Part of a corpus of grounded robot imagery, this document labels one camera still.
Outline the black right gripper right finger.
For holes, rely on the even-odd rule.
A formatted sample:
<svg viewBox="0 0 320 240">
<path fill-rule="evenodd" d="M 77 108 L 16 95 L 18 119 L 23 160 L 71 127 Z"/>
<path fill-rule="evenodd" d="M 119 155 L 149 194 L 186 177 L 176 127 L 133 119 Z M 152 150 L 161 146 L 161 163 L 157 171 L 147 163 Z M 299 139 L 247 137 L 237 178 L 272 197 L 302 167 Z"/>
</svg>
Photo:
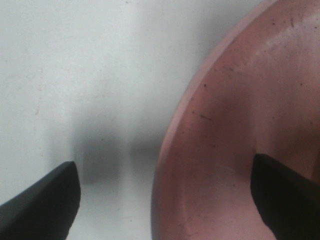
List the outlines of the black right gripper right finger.
<svg viewBox="0 0 320 240">
<path fill-rule="evenodd" d="M 256 154 L 250 191 L 263 223 L 277 240 L 320 238 L 320 186 L 278 160 Z"/>
</svg>

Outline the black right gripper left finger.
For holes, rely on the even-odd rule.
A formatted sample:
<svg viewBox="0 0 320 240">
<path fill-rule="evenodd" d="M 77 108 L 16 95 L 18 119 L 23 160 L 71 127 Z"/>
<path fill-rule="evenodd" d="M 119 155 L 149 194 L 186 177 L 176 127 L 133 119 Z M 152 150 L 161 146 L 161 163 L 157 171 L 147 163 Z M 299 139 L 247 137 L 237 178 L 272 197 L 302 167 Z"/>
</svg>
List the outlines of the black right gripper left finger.
<svg viewBox="0 0 320 240">
<path fill-rule="evenodd" d="M 0 206 L 0 238 L 65 240 L 80 199 L 76 164 L 66 161 Z"/>
</svg>

